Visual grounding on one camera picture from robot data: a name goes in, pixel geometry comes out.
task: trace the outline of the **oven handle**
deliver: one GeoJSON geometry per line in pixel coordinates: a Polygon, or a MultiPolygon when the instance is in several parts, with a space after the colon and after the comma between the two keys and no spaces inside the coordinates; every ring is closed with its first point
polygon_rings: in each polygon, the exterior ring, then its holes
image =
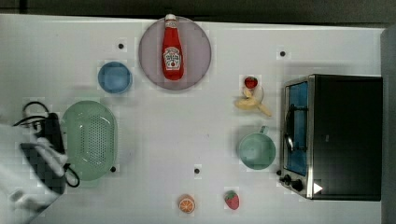
{"type": "Polygon", "coordinates": [[[290,151],[293,151],[294,149],[306,149],[306,147],[303,148],[296,148],[293,146],[293,139],[292,136],[294,136],[294,111],[296,110],[303,110],[303,111],[308,111],[307,107],[296,107],[295,105],[290,105],[288,114],[286,115],[286,133],[284,135],[286,146],[290,151]]]}

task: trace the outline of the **bottle cap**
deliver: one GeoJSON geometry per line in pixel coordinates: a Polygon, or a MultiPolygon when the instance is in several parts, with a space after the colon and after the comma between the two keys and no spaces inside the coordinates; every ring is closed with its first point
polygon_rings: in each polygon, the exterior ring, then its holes
{"type": "Polygon", "coordinates": [[[168,14],[165,16],[165,20],[166,21],[175,21],[176,20],[176,16],[174,14],[168,14]]]}

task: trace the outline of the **orange slice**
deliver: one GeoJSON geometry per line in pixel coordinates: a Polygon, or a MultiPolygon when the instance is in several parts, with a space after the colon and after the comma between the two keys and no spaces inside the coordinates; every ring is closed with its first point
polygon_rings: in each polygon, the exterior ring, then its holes
{"type": "Polygon", "coordinates": [[[194,199],[190,196],[182,198],[178,204],[178,208],[184,213],[191,213],[195,208],[194,199]]]}

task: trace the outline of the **blue bowl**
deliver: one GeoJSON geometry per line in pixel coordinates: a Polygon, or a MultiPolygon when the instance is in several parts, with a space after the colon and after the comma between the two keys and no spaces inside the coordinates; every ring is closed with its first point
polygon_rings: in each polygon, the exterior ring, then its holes
{"type": "Polygon", "coordinates": [[[100,69],[98,81],[108,93],[123,93],[132,84],[132,74],[122,63],[107,63],[100,69]]]}

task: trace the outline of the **ketchup label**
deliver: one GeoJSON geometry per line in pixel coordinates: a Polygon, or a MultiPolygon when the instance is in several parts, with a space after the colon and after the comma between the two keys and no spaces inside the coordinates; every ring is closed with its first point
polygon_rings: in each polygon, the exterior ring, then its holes
{"type": "Polygon", "coordinates": [[[166,48],[163,54],[166,70],[179,70],[180,69],[180,52],[177,48],[166,48]]]}
{"type": "Polygon", "coordinates": [[[177,28],[176,27],[176,21],[166,21],[165,22],[165,27],[177,28]]]}

